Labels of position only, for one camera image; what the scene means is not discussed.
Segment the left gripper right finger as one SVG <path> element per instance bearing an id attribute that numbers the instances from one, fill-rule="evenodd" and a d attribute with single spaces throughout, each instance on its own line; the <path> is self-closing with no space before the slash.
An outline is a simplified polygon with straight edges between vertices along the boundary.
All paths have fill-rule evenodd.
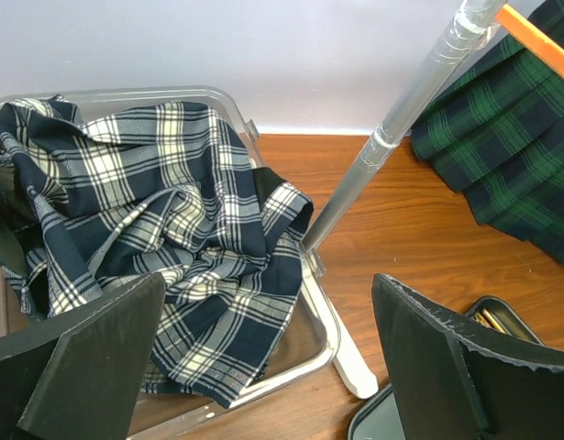
<path id="1" fill-rule="evenodd" d="M 489 329 L 387 274 L 376 325 L 408 439 L 564 439 L 564 351 Z"/>

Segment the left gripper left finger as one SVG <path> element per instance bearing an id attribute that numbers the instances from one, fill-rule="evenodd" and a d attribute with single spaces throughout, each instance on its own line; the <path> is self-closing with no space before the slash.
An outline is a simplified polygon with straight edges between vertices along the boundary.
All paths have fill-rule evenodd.
<path id="1" fill-rule="evenodd" d="M 0 439 L 124 439 L 164 304 L 158 273 L 0 337 Z"/>

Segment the navy white plaid skirt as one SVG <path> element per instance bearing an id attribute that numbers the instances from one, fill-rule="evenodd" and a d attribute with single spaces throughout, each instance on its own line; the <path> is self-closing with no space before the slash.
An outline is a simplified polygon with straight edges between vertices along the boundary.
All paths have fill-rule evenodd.
<path id="1" fill-rule="evenodd" d="M 46 317 L 158 273 L 164 306 L 141 389 L 229 407 L 293 315 L 312 201 L 251 165 L 213 107 L 186 101 L 86 121 L 61 95 L 0 109 L 0 145 L 37 218 L 27 257 Z"/>

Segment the green plaid skirt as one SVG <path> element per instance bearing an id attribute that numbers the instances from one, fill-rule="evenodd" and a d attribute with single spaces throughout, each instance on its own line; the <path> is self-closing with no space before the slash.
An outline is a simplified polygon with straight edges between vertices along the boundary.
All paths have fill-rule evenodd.
<path id="1" fill-rule="evenodd" d="M 411 143 L 480 225 L 564 264 L 564 80 L 506 36 L 417 119 Z"/>

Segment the orange plastic hanger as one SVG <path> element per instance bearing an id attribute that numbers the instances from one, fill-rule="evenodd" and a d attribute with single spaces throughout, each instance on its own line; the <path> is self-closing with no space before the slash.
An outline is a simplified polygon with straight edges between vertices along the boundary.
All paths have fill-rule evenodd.
<path id="1" fill-rule="evenodd" d="M 512 37 L 564 80 L 564 49 L 557 42 L 509 5 L 501 8 L 496 20 Z"/>

